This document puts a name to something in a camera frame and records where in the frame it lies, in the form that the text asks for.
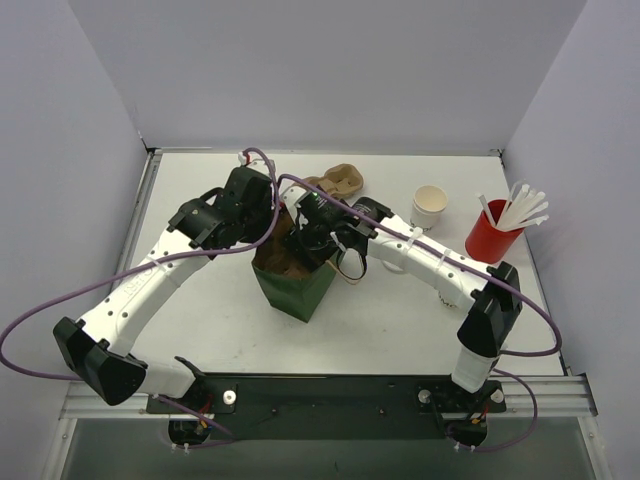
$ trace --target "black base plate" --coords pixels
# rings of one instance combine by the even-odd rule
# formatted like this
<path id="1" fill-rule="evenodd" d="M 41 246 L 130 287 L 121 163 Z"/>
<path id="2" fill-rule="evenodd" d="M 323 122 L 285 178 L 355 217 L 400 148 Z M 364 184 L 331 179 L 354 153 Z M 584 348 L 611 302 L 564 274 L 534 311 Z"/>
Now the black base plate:
<path id="1" fill-rule="evenodd" d="M 442 376 L 331 375 L 283 376 L 205 374 L 200 387 L 213 394 L 210 412 L 236 439 L 426 439 L 443 438 L 435 412 L 466 414 L 481 410 L 478 400 L 501 388 L 487 381 L 475 394 Z M 237 398 L 225 405 L 222 395 Z M 430 402 L 418 400 L 428 390 Z M 489 412 L 506 410 L 489 402 Z M 149 398 L 151 414 L 181 413 Z M 224 438 L 217 433 L 212 437 Z"/>

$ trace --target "tabletop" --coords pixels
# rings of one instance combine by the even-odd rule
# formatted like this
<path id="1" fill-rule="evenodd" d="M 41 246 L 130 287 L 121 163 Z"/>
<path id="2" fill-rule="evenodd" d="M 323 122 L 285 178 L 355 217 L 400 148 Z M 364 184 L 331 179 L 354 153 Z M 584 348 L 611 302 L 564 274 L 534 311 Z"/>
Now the tabletop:
<path id="1" fill-rule="evenodd" d="M 270 154 L 278 173 L 322 175 L 355 165 L 367 195 L 409 220 L 415 190 L 443 188 L 449 203 L 428 235 L 461 254 L 480 203 L 506 198 L 496 157 Z M 238 166 L 235 153 L 164 153 L 135 243 L 140 262 L 178 207 L 215 186 Z M 351 286 L 336 277 L 308 324 L 271 308 L 251 268 L 253 252 L 218 257 L 167 301 L 140 335 L 132 353 L 145 360 L 180 355 L 203 371 L 301 374 L 450 374 L 460 351 L 456 332 L 464 312 L 444 306 L 438 293 L 410 275 L 371 260 L 364 279 Z M 520 275 L 521 290 L 542 303 L 535 267 L 521 236 L 505 261 Z M 552 347 L 553 334 L 525 306 L 506 340 L 510 350 Z M 563 375 L 558 355 L 503 357 L 499 368 L 518 375 Z"/>

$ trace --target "gray wall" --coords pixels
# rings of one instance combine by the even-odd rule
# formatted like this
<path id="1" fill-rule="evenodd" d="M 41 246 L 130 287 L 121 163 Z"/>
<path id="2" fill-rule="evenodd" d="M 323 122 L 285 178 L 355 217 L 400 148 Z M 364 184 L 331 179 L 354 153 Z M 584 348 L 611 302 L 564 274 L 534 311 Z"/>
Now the gray wall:
<path id="1" fill-rule="evenodd" d="M 618 478 L 640 440 L 640 4 L 590 0 L 506 151 L 549 194 L 529 240 L 574 373 L 588 372 Z"/>
<path id="2" fill-rule="evenodd" d="M 113 272 L 145 151 L 65 1 L 4 1 L 0 65 L 4 328 L 35 304 Z M 99 297 L 37 316 L 10 337 L 8 356 L 64 372 L 51 328 Z M 66 388 L 0 368 L 0 477 L 40 478 Z"/>
<path id="3" fill-rule="evenodd" d="M 148 145 L 504 147 L 584 0 L 70 0 Z"/>

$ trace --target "white straw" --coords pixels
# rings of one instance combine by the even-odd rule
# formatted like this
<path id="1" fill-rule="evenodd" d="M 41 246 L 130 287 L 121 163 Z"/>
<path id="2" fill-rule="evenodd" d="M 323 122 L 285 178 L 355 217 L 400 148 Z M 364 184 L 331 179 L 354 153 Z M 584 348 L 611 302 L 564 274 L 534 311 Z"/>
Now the white straw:
<path id="1" fill-rule="evenodd" d="M 504 217 L 504 214 L 507 211 L 507 208 L 509 208 L 509 205 L 513 201 L 513 194 L 516 193 L 517 186 L 522 185 L 523 182 L 524 180 L 518 180 L 511 186 L 511 190 L 509 190 L 509 196 L 507 197 L 507 201 L 504 202 L 504 207 L 502 207 L 502 212 L 500 212 L 500 216 L 498 217 L 498 225 L 500 225 L 500 220 Z"/>
<path id="2" fill-rule="evenodd" d="M 511 202 L 511 205 L 507 209 L 506 213 L 504 213 L 498 219 L 498 228 L 500 230 L 503 230 L 503 226 L 504 225 L 508 225 L 509 223 L 511 223 L 513 221 L 513 213 L 520 206 L 520 202 L 522 201 L 522 199 L 524 197 L 526 197 L 527 194 L 529 193 L 529 188 L 531 188 L 531 187 L 528 184 L 525 183 L 522 186 L 522 188 L 520 189 L 520 191 L 518 192 L 518 195 L 516 195 L 516 198 L 514 198 L 513 201 Z"/>
<path id="3" fill-rule="evenodd" d="M 540 225 L 545 220 L 549 219 L 549 215 L 543 215 L 542 217 L 532 218 L 531 220 L 527 220 L 526 222 L 519 223 L 517 225 L 509 226 L 508 229 L 505 229 L 505 232 L 510 232 L 511 230 L 519 230 L 520 228 L 530 227 L 531 225 Z"/>
<path id="4" fill-rule="evenodd" d="M 509 222 L 505 223 L 504 226 L 507 227 L 507 225 L 520 223 L 526 220 L 527 218 L 529 218 L 534 213 L 538 213 L 544 210 L 543 208 L 535 212 L 531 211 L 541 200 L 544 199 L 544 197 L 545 197 L 545 193 L 539 192 L 536 195 L 533 195 L 533 197 L 530 196 L 528 198 L 525 198 L 523 201 L 519 203 L 519 205 L 516 205 L 515 209 L 512 207 L 510 209 L 511 213 L 509 214 Z"/>
<path id="5" fill-rule="evenodd" d="M 491 226 L 493 228 L 496 228 L 496 222 L 493 219 L 493 215 L 491 215 L 491 209 L 489 208 L 489 204 L 487 203 L 487 199 L 485 198 L 484 195 L 478 195 L 478 199 L 480 200 L 480 203 L 482 204 L 482 209 L 484 210 L 484 213 L 487 215 L 487 218 L 489 219 L 489 223 L 491 224 Z"/>

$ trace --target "screw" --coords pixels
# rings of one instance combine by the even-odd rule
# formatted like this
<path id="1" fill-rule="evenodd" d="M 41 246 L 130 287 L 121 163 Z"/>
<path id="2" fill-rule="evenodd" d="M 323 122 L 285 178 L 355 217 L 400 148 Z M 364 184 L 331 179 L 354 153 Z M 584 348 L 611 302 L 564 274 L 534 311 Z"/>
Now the screw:
<path id="1" fill-rule="evenodd" d="M 420 403 L 429 403 L 429 398 L 431 397 L 431 392 L 429 390 L 420 390 L 418 392 L 418 400 Z"/>
<path id="2" fill-rule="evenodd" d="M 236 403 L 236 392 L 234 392 L 233 390 L 227 390 L 222 395 L 222 401 L 225 405 L 233 405 L 234 403 Z"/>

